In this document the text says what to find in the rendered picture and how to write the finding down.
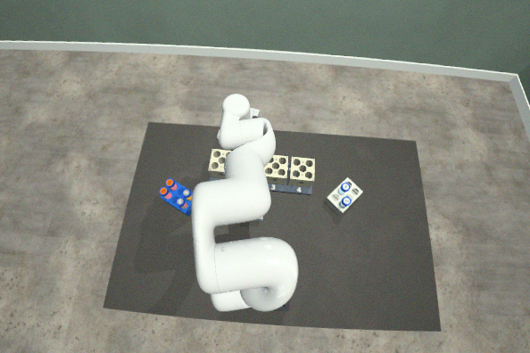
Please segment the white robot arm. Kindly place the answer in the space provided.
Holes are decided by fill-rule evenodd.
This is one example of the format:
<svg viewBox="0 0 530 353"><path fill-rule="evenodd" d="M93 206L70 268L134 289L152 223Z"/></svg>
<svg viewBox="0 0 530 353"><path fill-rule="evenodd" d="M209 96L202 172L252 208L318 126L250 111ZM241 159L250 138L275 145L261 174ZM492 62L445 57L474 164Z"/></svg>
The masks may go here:
<svg viewBox="0 0 530 353"><path fill-rule="evenodd" d="M214 240L216 226L253 221L269 211L264 167L275 153L276 138L269 121L259 116L260 110L250 108L241 94L223 101L218 142L222 150L233 150L224 162L226 180L201 182L192 194L196 279L221 312L280 308L297 284L297 258L287 242L274 237Z"/></svg>

